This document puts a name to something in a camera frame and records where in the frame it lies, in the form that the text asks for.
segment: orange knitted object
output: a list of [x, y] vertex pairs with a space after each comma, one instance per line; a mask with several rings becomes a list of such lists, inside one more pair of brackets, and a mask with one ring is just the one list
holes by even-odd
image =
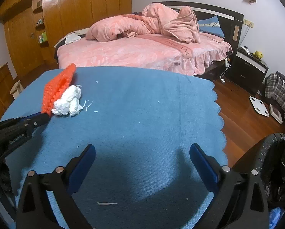
[[76, 71], [76, 65], [70, 64], [60, 74], [50, 80], [44, 88], [42, 113], [47, 113], [51, 116], [53, 103], [62, 97], [62, 94], [69, 87], [73, 74]]

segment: wall light switch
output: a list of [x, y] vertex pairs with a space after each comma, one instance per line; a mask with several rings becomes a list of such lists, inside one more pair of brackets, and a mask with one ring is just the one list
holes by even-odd
[[249, 21], [249, 20], [247, 20], [247, 19], [243, 19], [243, 24], [244, 24], [244, 25], [247, 25], [247, 26], [249, 26], [249, 27], [251, 27], [251, 28], [254, 27], [254, 23], [251, 22], [251, 21]]

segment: wooden shelf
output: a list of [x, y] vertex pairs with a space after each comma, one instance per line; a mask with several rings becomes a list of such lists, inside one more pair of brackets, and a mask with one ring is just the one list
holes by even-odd
[[41, 24], [39, 24], [39, 25], [37, 25], [37, 26], [35, 27], [36, 30], [44, 29], [44, 28], [45, 28], [45, 23], [44, 23], [44, 22], [41, 23]]
[[48, 40], [44, 41], [44, 42], [41, 42], [39, 43], [41, 46], [45, 45], [45, 44], [48, 44]]
[[33, 13], [34, 14], [37, 14], [37, 13], [40, 13], [43, 11], [43, 5], [37, 7], [36, 9], [33, 10]]

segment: white cable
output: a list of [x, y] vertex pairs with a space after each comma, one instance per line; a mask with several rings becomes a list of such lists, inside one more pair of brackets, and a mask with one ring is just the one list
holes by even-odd
[[226, 71], [228, 70], [228, 68], [231, 68], [231, 67], [232, 67], [231, 64], [228, 63], [228, 65], [227, 65], [225, 71], [223, 71], [223, 73], [220, 75], [220, 79], [221, 79], [222, 82], [223, 82], [223, 77], [224, 77]]
[[242, 42], [244, 41], [244, 38], [246, 37], [246, 35], [248, 34], [248, 31], [250, 30], [250, 26], [248, 26], [248, 30], [247, 30], [247, 32], [246, 32], [246, 34], [245, 34], [245, 36], [243, 37], [243, 39], [242, 39], [242, 41], [241, 41], [241, 43], [239, 44], [240, 46], [241, 46], [241, 44], [242, 44]]

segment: blue table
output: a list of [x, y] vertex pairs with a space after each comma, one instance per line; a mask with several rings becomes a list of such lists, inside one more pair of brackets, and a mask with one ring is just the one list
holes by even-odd
[[[45, 72], [29, 85], [2, 120], [39, 112], [44, 85], [60, 71]], [[207, 155], [227, 164], [214, 84], [128, 67], [78, 68], [72, 83], [82, 85], [81, 104], [94, 102], [75, 117], [53, 116], [7, 157], [16, 201], [29, 170], [52, 172], [91, 143], [96, 160], [72, 197], [93, 227], [192, 228], [213, 195], [190, 161], [190, 145], [197, 142]], [[67, 228], [49, 196], [60, 225]]]

